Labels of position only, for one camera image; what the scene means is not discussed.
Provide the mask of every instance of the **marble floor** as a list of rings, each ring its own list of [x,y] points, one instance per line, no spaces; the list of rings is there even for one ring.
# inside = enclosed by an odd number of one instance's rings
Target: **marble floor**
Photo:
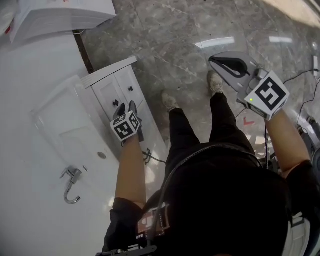
[[[209,57],[225,51],[245,52],[283,81],[312,69],[312,55],[319,56],[320,49],[320,8],[313,2],[113,0],[117,17],[81,36],[95,70],[132,55],[138,58],[133,69],[165,141],[169,117],[161,91],[168,89],[200,141],[207,142],[211,131]],[[316,83],[308,72],[286,84],[291,95],[285,110],[293,122],[297,123],[303,102],[313,98]],[[240,113],[243,107],[236,103],[236,92],[225,84],[224,93],[234,114]],[[302,110],[299,123],[306,129],[308,115],[320,121],[319,100],[317,93]],[[245,110],[237,124],[257,156],[264,157],[263,119]]]

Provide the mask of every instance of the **white cabinet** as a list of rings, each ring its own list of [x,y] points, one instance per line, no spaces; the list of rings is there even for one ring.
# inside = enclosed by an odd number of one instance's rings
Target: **white cabinet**
[[[156,159],[166,161],[168,157],[167,147],[131,67],[131,64],[136,61],[135,57],[131,57],[90,74],[81,81],[88,94],[90,91],[94,91],[96,99],[91,99],[91,102],[96,101],[92,102],[96,112],[112,134],[110,121],[113,120],[116,109],[121,103],[124,103],[126,110],[128,110],[130,101],[134,101],[138,117],[142,119],[142,132],[144,136],[144,141],[140,143],[142,151],[151,153]],[[112,138],[115,144],[120,144],[115,135]],[[113,152],[116,156],[120,155],[121,149],[117,147],[115,150],[118,149],[119,151]],[[145,182],[147,199],[161,188],[165,177],[165,169],[166,165],[164,163],[154,159],[146,161]]]
[[[113,120],[113,116],[118,106],[122,103],[128,107],[128,103],[119,87],[116,76],[111,74],[103,80],[97,82],[92,86],[94,94],[99,100],[104,112],[109,121]]]
[[[144,100],[144,95],[131,66],[114,73],[116,80],[128,102],[134,101],[137,107]]]

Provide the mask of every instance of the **leg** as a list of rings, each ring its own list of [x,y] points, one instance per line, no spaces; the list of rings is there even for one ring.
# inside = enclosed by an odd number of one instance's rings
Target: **leg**
[[[181,154],[200,144],[200,141],[195,135],[185,113],[177,104],[176,99],[163,92],[162,101],[169,112],[170,120],[171,148],[166,161],[166,166],[169,167],[173,160],[177,161]]]
[[[184,111],[175,108],[169,112],[170,119],[170,154],[179,153],[184,149],[200,144],[199,139],[194,133]]]
[[[212,131],[210,142],[229,143],[255,154],[245,134],[238,129],[235,115],[231,111],[223,93],[216,93],[210,100]]]

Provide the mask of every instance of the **dark wooden trim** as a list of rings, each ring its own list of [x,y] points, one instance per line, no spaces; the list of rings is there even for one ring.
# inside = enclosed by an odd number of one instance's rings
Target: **dark wooden trim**
[[[86,69],[88,70],[88,73],[92,74],[93,72],[95,72],[95,69],[92,66],[92,63],[91,63],[91,61],[89,59],[89,56],[88,56],[87,50],[85,48],[84,42],[82,41],[81,35],[79,34],[80,31],[79,30],[73,30],[73,33],[74,33],[73,34],[74,35],[74,39],[75,39],[76,44],[78,45],[78,48],[79,48],[79,52],[80,52],[80,54],[82,56],[84,65],[85,65]]]

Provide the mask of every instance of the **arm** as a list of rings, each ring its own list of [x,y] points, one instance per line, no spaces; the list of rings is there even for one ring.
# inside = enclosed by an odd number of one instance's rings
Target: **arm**
[[[146,204],[145,165],[137,134],[128,138],[124,144],[115,198],[127,199],[140,208]]]
[[[303,139],[283,110],[270,121],[266,121],[265,125],[284,178],[303,161],[310,161]]]

